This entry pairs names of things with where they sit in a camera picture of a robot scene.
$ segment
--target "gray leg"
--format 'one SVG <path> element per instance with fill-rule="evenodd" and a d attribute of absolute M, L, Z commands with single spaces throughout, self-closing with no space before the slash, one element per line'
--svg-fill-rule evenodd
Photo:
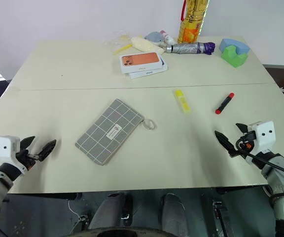
<path fill-rule="evenodd" d="M 88 229 L 119 226 L 124 202 L 124 193 L 110 195 L 99 206 Z"/>
<path fill-rule="evenodd" d="M 174 194 L 166 194 L 164 197 L 162 212 L 162 230 L 177 237 L 187 237 L 188 222 L 183 204 Z"/>

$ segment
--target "yellow bottle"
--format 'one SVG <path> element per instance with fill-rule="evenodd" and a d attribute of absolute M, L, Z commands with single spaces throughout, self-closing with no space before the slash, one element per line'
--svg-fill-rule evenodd
<path fill-rule="evenodd" d="M 193 43 L 197 41 L 201 23 L 206 11 L 208 0 L 184 0 L 181 13 L 181 23 L 178 43 Z M 186 18 L 183 18 L 185 3 L 187 2 Z"/>

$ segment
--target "gray pouch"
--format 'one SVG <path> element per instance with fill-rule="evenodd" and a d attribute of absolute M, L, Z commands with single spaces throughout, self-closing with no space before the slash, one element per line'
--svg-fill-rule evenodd
<path fill-rule="evenodd" d="M 141 114 L 116 99 L 75 146 L 96 164 L 104 165 L 143 120 Z"/>

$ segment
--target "robotic arm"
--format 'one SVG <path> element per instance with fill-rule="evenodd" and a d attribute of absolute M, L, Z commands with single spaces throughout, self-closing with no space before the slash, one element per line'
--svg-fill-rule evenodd
<path fill-rule="evenodd" d="M 276 140 L 272 121 L 251 125 L 237 123 L 244 134 L 236 142 L 236 148 L 222 133 L 215 131 L 219 143 L 230 157 L 242 156 L 248 164 L 256 165 L 271 188 L 270 203 L 276 218 L 276 237 L 284 237 L 284 157 L 271 149 Z"/>
<path fill-rule="evenodd" d="M 13 186 L 13 181 L 30 170 L 37 160 L 44 161 L 53 151 L 56 140 L 46 144 L 38 155 L 28 153 L 27 147 L 35 137 L 28 137 L 20 142 L 18 137 L 0 136 L 0 210 L 1 203 Z"/>

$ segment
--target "black cable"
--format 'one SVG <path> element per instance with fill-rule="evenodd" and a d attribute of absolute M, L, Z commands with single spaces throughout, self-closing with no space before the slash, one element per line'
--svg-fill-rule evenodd
<path fill-rule="evenodd" d="M 1 232 L 4 236 L 8 237 L 8 235 L 7 235 L 7 234 L 5 234 L 5 232 L 4 232 L 4 231 L 2 231 L 2 230 L 1 230 L 1 228 L 0 228 L 0 232 Z"/>
<path fill-rule="evenodd" d="M 273 206 L 274 205 L 274 199 L 278 198 L 278 197 L 284 197 L 284 193 L 280 193 L 280 194 L 273 194 L 269 197 L 269 202 L 270 204 Z"/>
<path fill-rule="evenodd" d="M 252 157 L 252 158 L 254 158 L 254 159 L 257 159 L 257 160 L 259 160 L 259 161 L 261 161 L 261 162 L 264 162 L 265 164 L 267 164 L 267 165 L 269 165 L 269 166 L 271 166 L 271 167 L 273 167 L 273 168 L 275 168 L 275 169 L 278 169 L 278 170 L 284 172 L 284 168 L 282 168 L 281 166 L 278 166 L 278 165 L 276 165 L 276 164 L 273 164 L 273 163 L 271 163 L 271 162 L 268 162 L 268 161 L 266 161 L 265 159 L 263 159 L 263 158 L 261 158 L 261 157 L 257 157 L 257 156 L 255 156 L 255 155 L 252 155 L 252 154 L 249 153 L 249 152 L 246 152 L 246 151 L 242 150 L 242 149 L 239 147 L 239 143 L 240 143 L 240 142 L 242 142 L 241 139 L 239 139 L 239 140 L 236 142 L 236 144 L 235 144 L 235 145 L 236 145 L 236 148 L 237 148 L 237 150 L 238 150 L 239 152 L 241 152 L 241 153 L 243 153 L 243 154 L 245 154 L 245 155 L 247 155 L 247 156 L 249 156 L 249 157 Z"/>

